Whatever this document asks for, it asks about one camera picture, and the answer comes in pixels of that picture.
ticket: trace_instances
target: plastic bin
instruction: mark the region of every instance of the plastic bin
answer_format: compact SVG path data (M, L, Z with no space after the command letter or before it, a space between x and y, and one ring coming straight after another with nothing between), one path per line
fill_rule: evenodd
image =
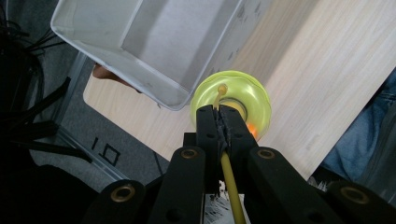
M172 110L225 70L271 1L60 0L59 37Z

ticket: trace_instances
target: table surface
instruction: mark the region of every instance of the table surface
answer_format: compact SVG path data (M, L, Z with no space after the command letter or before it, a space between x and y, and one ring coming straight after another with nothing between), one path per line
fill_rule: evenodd
M393 0L274 1L232 66L270 95L259 145L308 178L396 65L395 15ZM115 81L91 77L84 100L168 160L194 132L188 106L170 111Z

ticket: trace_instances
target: metal screw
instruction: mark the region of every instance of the metal screw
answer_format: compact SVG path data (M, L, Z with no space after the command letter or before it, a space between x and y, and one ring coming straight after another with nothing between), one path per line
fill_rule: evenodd
M134 187L131 185L120 186L111 192L111 200L116 203L124 203L132 199L132 197L134 197L134 193Z
M184 159L193 159L198 156L198 152L194 149L184 149L181 151L181 157Z
M257 152L257 155L259 155L263 159L271 160L275 157L275 153L269 149L260 149Z
M370 202L369 197L363 191L349 186L340 189L341 194L354 203L367 204Z

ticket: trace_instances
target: floor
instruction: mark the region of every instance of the floor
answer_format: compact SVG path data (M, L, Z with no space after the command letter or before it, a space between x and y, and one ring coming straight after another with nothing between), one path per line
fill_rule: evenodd
M56 0L0 2L4 6L7 19L16 22L21 27L21 31L28 33L29 36L25 39L31 42L36 42L48 31L52 13L58 3ZM60 41L62 40L57 37L47 44ZM166 171L167 160L84 103L82 93L94 65L91 59L85 60L84 55L78 54L78 51L68 44L44 51L38 50L35 53L43 53L38 58L45 77L44 96L56 90L66 77L72 78L64 100L38 117L40 120L56 119L61 125L61 136L46 141L58 145L82 147L94 157L94 162L88 163L70 156L31 151L37 164L58 166L97 191L123 178L147 184ZM80 69L76 69L81 62L83 63Z

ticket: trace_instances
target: yellow cable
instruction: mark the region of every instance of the yellow cable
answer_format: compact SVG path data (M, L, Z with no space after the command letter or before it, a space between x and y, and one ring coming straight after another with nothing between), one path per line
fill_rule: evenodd
M236 188L235 179L233 178L233 169L230 158L226 152L221 155L221 167L224 173L225 185L227 186L230 197L231 209L233 210L233 220L235 224L245 224L245 215L239 200L238 189Z

